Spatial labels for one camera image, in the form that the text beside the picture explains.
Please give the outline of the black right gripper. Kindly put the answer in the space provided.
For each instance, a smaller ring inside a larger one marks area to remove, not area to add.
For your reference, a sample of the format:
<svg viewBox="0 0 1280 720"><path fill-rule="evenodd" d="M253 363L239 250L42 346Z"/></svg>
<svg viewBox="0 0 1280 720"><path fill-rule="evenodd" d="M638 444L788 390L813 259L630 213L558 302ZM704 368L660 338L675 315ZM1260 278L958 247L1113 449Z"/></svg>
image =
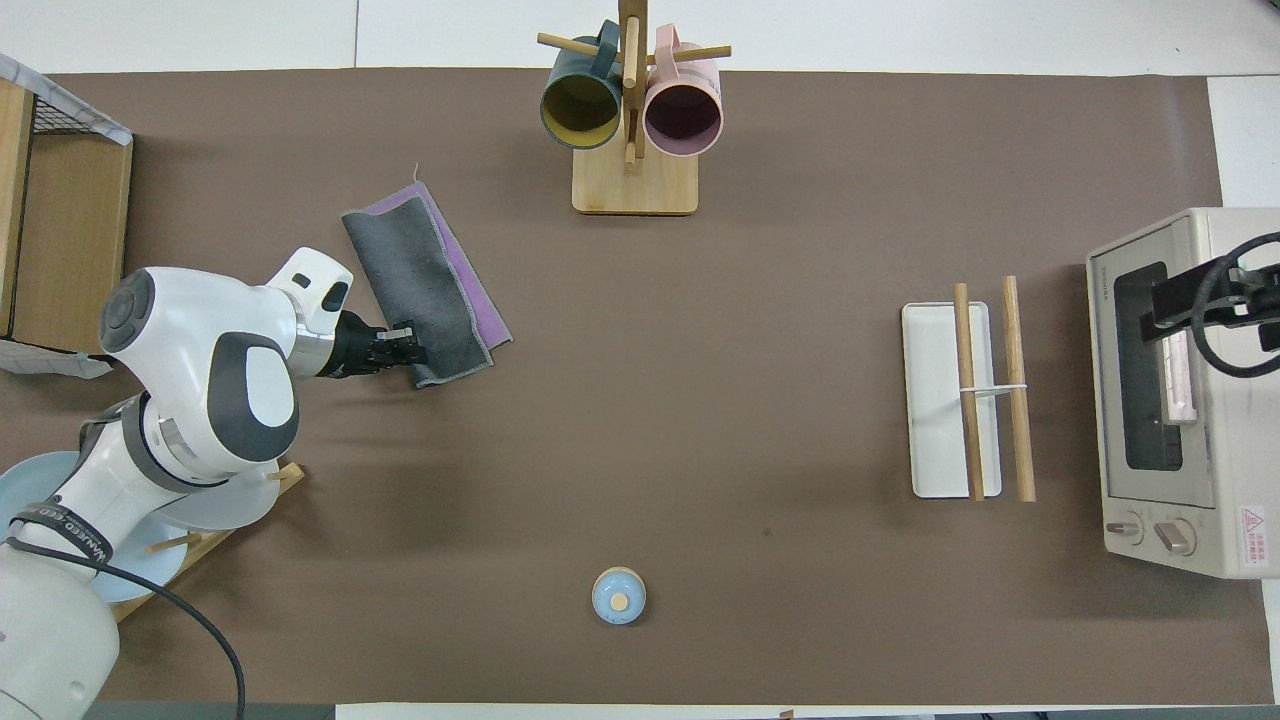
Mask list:
<svg viewBox="0 0 1280 720"><path fill-rule="evenodd" d="M1190 325L1196 293L1213 264L1201 264L1149 288L1152 309L1140 316L1144 343L1175 334ZM1229 266L1210 283L1204 302L1206 325L1254 327L1265 352L1279 350L1279 264L1254 270Z"/></svg>

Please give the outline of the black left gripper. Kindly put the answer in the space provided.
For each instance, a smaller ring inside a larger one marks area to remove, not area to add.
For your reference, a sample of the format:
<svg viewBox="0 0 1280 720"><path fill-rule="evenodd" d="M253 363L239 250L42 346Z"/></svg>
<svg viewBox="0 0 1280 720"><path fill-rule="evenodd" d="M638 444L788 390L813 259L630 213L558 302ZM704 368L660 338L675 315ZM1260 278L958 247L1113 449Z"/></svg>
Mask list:
<svg viewBox="0 0 1280 720"><path fill-rule="evenodd" d="M384 328L369 325L356 313L340 311L329 356L332 379L378 374L387 366L426 364L428 354L417 345L413 322Z"/></svg>

